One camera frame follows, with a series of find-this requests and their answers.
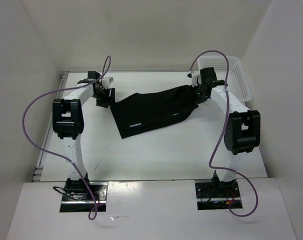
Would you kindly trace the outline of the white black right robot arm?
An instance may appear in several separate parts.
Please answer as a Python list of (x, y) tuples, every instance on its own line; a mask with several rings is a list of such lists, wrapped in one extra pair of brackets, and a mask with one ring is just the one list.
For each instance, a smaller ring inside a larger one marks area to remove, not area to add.
[[(208, 163), (214, 170), (210, 189), (215, 196), (221, 197), (235, 186), (236, 176), (244, 176), (239, 173), (238, 164), (260, 144), (261, 115), (241, 103), (228, 89), (228, 77), (218, 80), (213, 67), (189, 72), (188, 77), (198, 103), (212, 100), (224, 112), (222, 131)], [(228, 151), (227, 160), (224, 166), (214, 166), (213, 160), (221, 143)]]

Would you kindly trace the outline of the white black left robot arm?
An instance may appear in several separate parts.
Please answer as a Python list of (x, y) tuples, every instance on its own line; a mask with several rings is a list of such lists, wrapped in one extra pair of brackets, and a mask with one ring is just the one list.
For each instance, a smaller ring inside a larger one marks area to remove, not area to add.
[(52, 102), (52, 128), (62, 142), (66, 161), (71, 164), (64, 188), (71, 198), (85, 200), (92, 192), (81, 150), (81, 135), (85, 129), (82, 106), (90, 98), (96, 99), (99, 107), (112, 106), (115, 103), (113, 82), (113, 77), (89, 71), (87, 78), (80, 80), (72, 92)]

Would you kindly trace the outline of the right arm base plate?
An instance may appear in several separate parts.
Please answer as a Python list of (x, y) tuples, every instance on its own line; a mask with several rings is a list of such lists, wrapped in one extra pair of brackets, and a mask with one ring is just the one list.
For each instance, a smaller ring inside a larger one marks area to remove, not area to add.
[(243, 208), (237, 182), (227, 189), (220, 189), (217, 191), (213, 191), (213, 184), (209, 181), (195, 182), (194, 185), (197, 209), (199, 211), (228, 210), (229, 204), (232, 204), (231, 209)]

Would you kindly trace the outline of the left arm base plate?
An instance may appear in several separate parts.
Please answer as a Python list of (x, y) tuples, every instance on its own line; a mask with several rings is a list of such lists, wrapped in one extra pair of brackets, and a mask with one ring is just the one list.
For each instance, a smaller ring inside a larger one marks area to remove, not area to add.
[[(98, 204), (98, 212), (106, 212), (108, 185), (107, 182), (90, 182), (90, 189)], [(67, 193), (61, 187), (56, 187), (56, 189), (63, 193), (59, 209), (60, 213), (88, 213), (95, 207), (89, 193), (87, 195), (82, 193)]]

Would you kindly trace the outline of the black sport shorts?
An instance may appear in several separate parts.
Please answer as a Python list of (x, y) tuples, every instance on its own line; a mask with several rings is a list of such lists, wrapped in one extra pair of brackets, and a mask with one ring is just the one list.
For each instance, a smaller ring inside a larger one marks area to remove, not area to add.
[(182, 85), (154, 93), (134, 93), (110, 109), (122, 139), (186, 120), (198, 108), (192, 87)]

